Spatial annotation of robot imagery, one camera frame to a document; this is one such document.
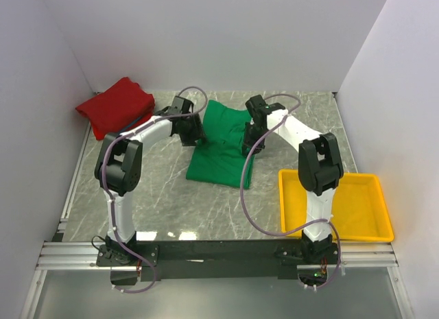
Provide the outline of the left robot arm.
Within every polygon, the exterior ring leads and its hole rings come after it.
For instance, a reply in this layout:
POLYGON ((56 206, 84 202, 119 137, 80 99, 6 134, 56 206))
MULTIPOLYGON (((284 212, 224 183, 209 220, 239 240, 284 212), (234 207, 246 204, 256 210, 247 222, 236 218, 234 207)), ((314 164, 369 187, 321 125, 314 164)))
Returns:
POLYGON ((136 234, 132 219, 132 197, 142 170, 143 152, 157 142, 177 134, 183 146, 195 146, 205 134, 199 114, 152 116, 140 126, 121 134, 109 133, 95 166, 95 177, 104 190, 108 209, 107 237, 119 243, 112 256, 130 265, 137 248, 130 244, 136 234))

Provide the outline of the green t shirt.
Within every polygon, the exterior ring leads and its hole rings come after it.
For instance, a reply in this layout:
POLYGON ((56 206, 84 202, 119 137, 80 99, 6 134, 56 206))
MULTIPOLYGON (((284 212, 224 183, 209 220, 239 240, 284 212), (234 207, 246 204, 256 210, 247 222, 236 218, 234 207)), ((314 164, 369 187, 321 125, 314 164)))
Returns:
POLYGON ((246 124, 251 116, 246 110, 235 110, 210 100, 204 112, 205 141, 198 141, 186 179, 227 187, 250 188, 253 161, 242 174, 246 153, 242 152, 246 124))

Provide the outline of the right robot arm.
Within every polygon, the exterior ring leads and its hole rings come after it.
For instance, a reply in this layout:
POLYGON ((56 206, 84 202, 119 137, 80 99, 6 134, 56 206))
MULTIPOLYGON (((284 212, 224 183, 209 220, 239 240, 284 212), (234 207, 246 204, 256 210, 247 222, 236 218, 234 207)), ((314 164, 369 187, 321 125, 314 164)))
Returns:
POLYGON ((245 141, 252 146, 247 154, 241 173, 239 186, 241 206, 249 223, 259 232, 274 237, 291 235, 302 231, 308 240, 301 246, 302 258, 308 263, 317 263, 325 255, 321 241, 332 233, 333 197, 344 175, 337 138, 328 132, 322 134, 306 126, 286 109, 272 110, 267 106, 250 110, 252 121, 246 125, 245 141), (244 200, 244 180, 253 152, 271 134, 279 135, 298 153, 298 177, 307 194, 306 222, 285 233, 275 233, 262 229, 251 218, 244 200))

